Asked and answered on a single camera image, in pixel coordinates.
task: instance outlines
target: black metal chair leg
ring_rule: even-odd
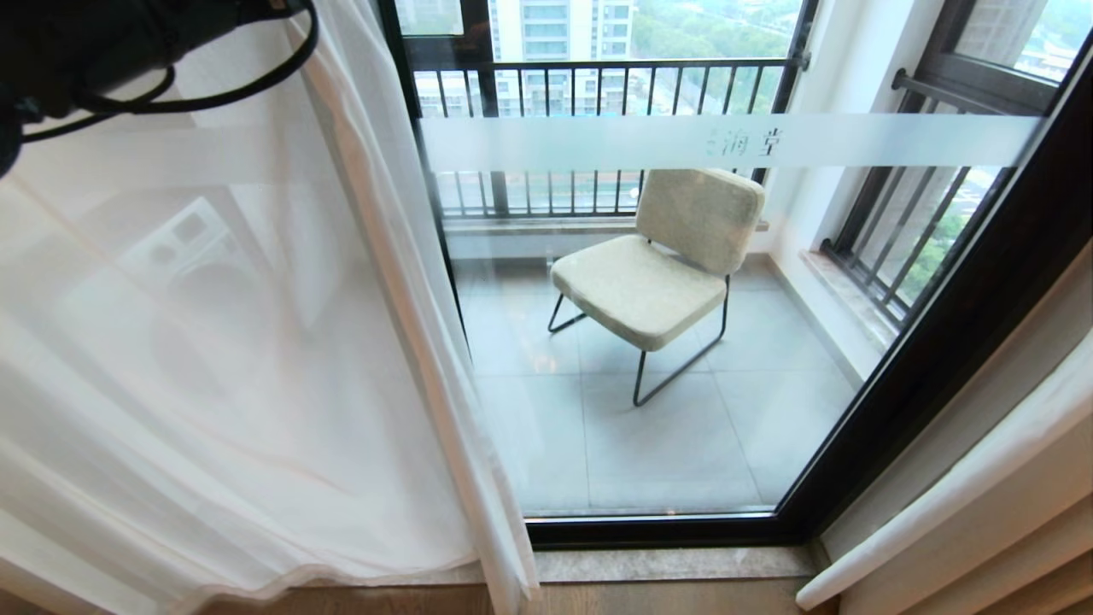
[[[703,347],[702,351],[698,351],[694,355],[694,357],[691,357],[690,359],[687,359],[687,363],[683,364],[683,367],[681,367],[680,369],[678,369],[674,372],[672,372],[671,376],[669,376],[668,378],[666,378],[653,391],[646,393],[645,398],[638,398],[638,395],[640,395],[640,391],[642,391],[642,376],[645,374],[645,355],[646,355],[646,352],[642,351],[642,358],[638,359],[638,362],[637,362],[637,380],[634,381],[634,399],[633,399],[634,406],[636,406],[636,407],[644,406],[645,403],[648,402],[649,400],[651,400],[654,395],[656,395],[657,393],[660,393],[661,389],[663,389],[665,387],[668,387],[668,385],[671,383],[671,381],[675,380],[675,377],[678,377],[681,374],[683,374],[684,371],[686,371],[686,369],[690,368],[695,362],[697,362],[698,359],[701,359],[702,356],[706,354],[706,352],[708,352],[710,348],[713,348],[715,344],[717,344],[718,342],[720,342],[721,339],[725,338],[725,326],[728,322],[728,316],[729,316],[729,275],[725,275],[725,303],[721,304],[721,331],[717,333],[717,338],[715,338],[713,342],[710,342],[705,347]]]
[[[546,324],[546,331],[549,331],[551,333],[557,333],[557,332],[564,330],[565,328],[572,326],[573,323],[576,323],[580,319],[584,319],[585,317],[588,316],[588,315],[585,315],[584,312],[581,312],[580,315],[577,315],[576,317],[569,319],[568,321],[566,321],[566,322],[564,322],[561,326],[559,326],[559,327],[555,328],[554,327],[554,319],[557,317],[557,309],[559,309],[559,307],[562,306],[562,299],[563,298],[565,298],[565,295],[562,294],[561,292],[557,293],[557,303],[554,304],[554,314],[550,316],[550,323]]]

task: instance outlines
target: beige upholstered chair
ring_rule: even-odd
[[[636,346],[642,357],[634,405],[645,404],[725,335],[729,276],[743,262],[762,209],[763,187],[727,170],[649,170],[637,205],[639,234],[581,249],[551,268],[561,294],[548,331],[554,334],[591,317]],[[554,327],[564,297],[581,315]],[[718,304],[721,331],[717,339],[639,398],[645,355],[667,346]]]

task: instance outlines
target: building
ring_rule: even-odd
[[[630,58],[634,0],[490,0],[489,5],[495,61],[580,62]],[[623,98],[622,70],[602,71],[599,83],[597,72],[595,69],[502,71],[497,74],[498,115],[618,113]],[[481,108],[478,79],[473,73],[466,80],[457,72],[445,73],[443,83],[434,73],[421,73],[414,81],[424,117],[467,115],[468,94],[475,114]]]

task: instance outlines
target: gray floor tile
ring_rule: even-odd
[[[468,295],[463,324],[479,376],[579,374],[578,342],[546,331],[554,301],[543,294]],[[560,319],[577,315],[563,303]]]
[[[580,339],[581,374],[637,374],[637,360],[642,352],[628,342],[590,320],[581,321],[574,329]],[[685,331],[668,346],[656,353],[649,353],[645,360],[645,369],[673,372],[700,348],[702,345],[695,332]],[[689,371],[709,371],[709,368],[703,358],[695,362]]]
[[[593,508],[724,511],[760,504],[712,375],[684,375],[640,409],[631,404],[628,376],[581,380]]]
[[[478,389],[525,515],[588,509],[580,377],[480,377]]]
[[[715,375],[763,504],[786,494],[854,398],[835,369]]]
[[[743,264],[732,273],[732,289],[781,289],[781,281],[772,269],[776,267],[766,253],[749,253]]]
[[[703,340],[720,328],[720,314],[695,326]],[[713,371],[828,369],[831,355],[784,289],[739,291],[729,295],[725,338],[706,355]]]

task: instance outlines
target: black cable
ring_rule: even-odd
[[[231,90],[228,92],[223,92],[221,94],[214,94],[212,96],[204,96],[201,98],[189,98],[184,100],[162,100],[162,102],[137,102],[137,100],[115,100],[113,98],[107,98],[105,96],[99,96],[97,94],[92,94],[90,92],[77,92],[73,94],[72,99],[78,107],[85,110],[90,110],[96,114],[121,114],[131,113],[137,115],[154,114],[154,113],[191,113],[197,110],[204,110],[213,107],[220,107],[224,105],[230,105],[232,103],[242,100],[248,96],[252,96],[259,92],[268,90],[278,83],[281,83],[294,72],[296,72],[304,62],[312,56],[315,48],[319,43],[319,16],[315,11],[315,4],[312,0],[303,0],[304,8],[307,9],[307,14],[312,19],[312,28],[307,33],[307,38],[304,43],[296,49],[295,52],[287,60],[281,63],[281,66],[274,68],[270,72],[263,74],[262,76],[251,81],[250,83]]]
[[[175,84],[175,67],[168,66],[166,69],[166,73],[163,75],[163,79],[155,87],[149,90],[148,92],[128,102],[132,103],[152,102],[155,98],[162,96],[163,93],[169,90],[171,86],[174,84]],[[82,130],[84,128],[87,128],[89,126],[94,126],[101,121],[106,121],[107,119],[110,119],[111,117],[117,117],[118,115],[120,114],[97,113],[95,115],[92,115],[91,117],[84,117],[75,121],[70,121],[68,123],[64,123],[63,126],[50,128],[49,130],[42,130],[40,132],[32,132],[30,134],[23,134],[23,142],[33,143],[35,141],[44,141],[46,139],[52,139],[54,137],[60,137],[62,134],[75,132],[77,130]]]

